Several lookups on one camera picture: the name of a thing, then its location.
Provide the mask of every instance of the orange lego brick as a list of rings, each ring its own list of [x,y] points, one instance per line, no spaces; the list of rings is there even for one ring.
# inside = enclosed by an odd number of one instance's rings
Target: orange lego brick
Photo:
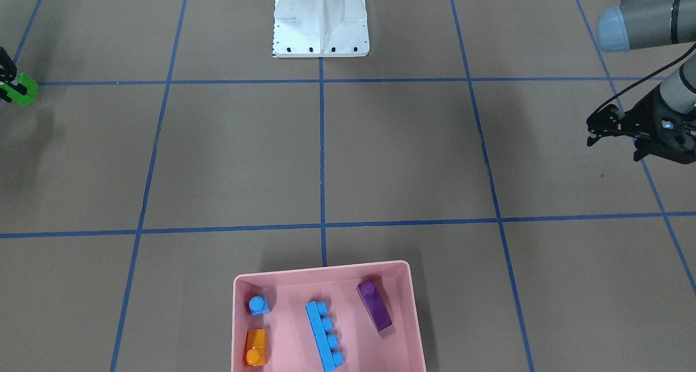
[[[251,367],[266,365],[266,330],[252,330],[246,334],[246,364]]]

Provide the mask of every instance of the black cable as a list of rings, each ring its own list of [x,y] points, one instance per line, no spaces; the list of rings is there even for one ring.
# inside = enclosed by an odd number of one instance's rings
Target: black cable
[[[620,96],[622,96],[623,94],[625,94],[625,93],[628,92],[629,90],[634,89],[634,88],[637,87],[638,85],[641,85],[642,83],[646,82],[646,80],[649,80],[649,79],[655,77],[656,75],[659,75],[661,72],[664,72],[665,70],[667,70],[667,69],[669,69],[670,67],[676,65],[677,63],[682,62],[682,60],[686,59],[686,57],[688,57],[691,53],[693,53],[694,50],[696,50],[696,43],[694,43],[694,45],[691,46],[691,48],[689,48],[689,49],[684,53],[684,55],[682,55],[681,57],[678,57],[677,59],[675,59],[674,61],[668,63],[667,65],[664,65],[663,67],[660,67],[658,70],[655,70],[654,72],[650,73],[650,75],[647,75],[647,76],[643,77],[642,79],[637,80],[637,81],[634,82],[633,84],[631,84],[631,85],[629,85],[628,87],[626,87],[626,89],[624,89],[624,90],[622,90],[621,92],[618,92],[618,94],[613,95],[612,97],[610,97],[609,100],[607,100],[606,102],[602,103],[601,106],[597,107],[597,109],[594,110],[594,112],[592,113],[592,115],[594,115],[594,114],[596,114],[597,112],[599,112],[599,110],[601,110],[602,108],[604,108],[604,106],[606,106],[607,104],[609,104],[609,103],[613,102],[614,100],[618,99]]]

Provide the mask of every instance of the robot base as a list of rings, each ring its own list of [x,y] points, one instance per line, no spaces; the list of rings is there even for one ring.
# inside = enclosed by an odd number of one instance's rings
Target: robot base
[[[276,0],[273,57],[365,57],[365,0]]]

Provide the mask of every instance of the lego block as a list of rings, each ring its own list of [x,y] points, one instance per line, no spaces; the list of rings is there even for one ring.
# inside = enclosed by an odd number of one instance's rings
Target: lego block
[[[32,80],[32,78],[30,78],[28,75],[25,75],[24,73],[20,73],[19,75],[17,75],[17,81],[20,84],[24,85],[24,87],[27,89],[27,94],[21,94],[5,82],[0,82],[0,90],[4,90],[6,92],[7,97],[17,102],[17,104],[19,104],[20,106],[24,107],[28,104],[31,104],[36,99],[36,94],[38,92],[39,85],[35,82],[35,80]]]
[[[321,358],[321,366],[324,368],[324,372],[331,372],[331,370],[343,365],[344,360],[343,353],[338,350],[332,351],[338,347],[338,337],[336,334],[327,334],[333,330],[331,318],[323,317],[328,313],[328,307],[326,307],[325,302],[309,302],[305,309],[312,326],[316,349]]]
[[[391,318],[387,312],[387,307],[384,305],[384,300],[377,292],[375,283],[372,280],[367,280],[358,285],[358,294],[363,300],[365,308],[367,308],[372,322],[375,323],[375,327],[378,332],[386,329],[391,325]]]
[[[266,365],[266,330],[252,330],[246,334],[244,361],[249,367]]]
[[[268,307],[266,295],[252,297],[251,300],[249,300],[249,310],[251,310],[251,315],[254,315],[254,317],[271,312],[271,308]]]

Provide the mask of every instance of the purple lego brick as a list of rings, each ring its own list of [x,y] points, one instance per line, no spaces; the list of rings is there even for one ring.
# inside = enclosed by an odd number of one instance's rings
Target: purple lego brick
[[[387,312],[387,307],[384,305],[384,301],[380,294],[377,292],[375,283],[372,280],[367,280],[358,285],[358,293],[360,298],[363,299],[363,304],[365,308],[368,309],[372,322],[375,323],[375,327],[378,332],[386,329],[391,325],[391,318]]]

